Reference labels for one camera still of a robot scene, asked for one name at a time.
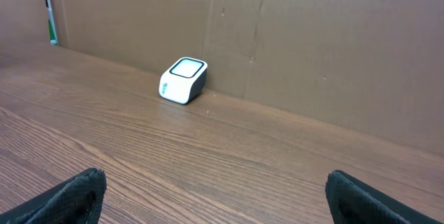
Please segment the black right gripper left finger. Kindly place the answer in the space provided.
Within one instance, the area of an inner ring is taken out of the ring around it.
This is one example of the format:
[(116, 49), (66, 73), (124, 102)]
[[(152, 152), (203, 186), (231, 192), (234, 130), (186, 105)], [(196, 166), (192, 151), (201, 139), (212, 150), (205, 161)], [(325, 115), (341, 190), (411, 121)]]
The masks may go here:
[(105, 172), (89, 168), (2, 213), (1, 222), (97, 224), (106, 189)]

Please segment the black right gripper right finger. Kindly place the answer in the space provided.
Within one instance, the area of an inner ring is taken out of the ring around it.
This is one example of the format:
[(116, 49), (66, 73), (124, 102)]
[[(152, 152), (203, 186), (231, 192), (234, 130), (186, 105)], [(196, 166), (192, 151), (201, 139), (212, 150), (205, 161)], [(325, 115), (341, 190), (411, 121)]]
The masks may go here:
[(328, 175), (325, 194), (335, 224), (441, 224), (340, 170)]

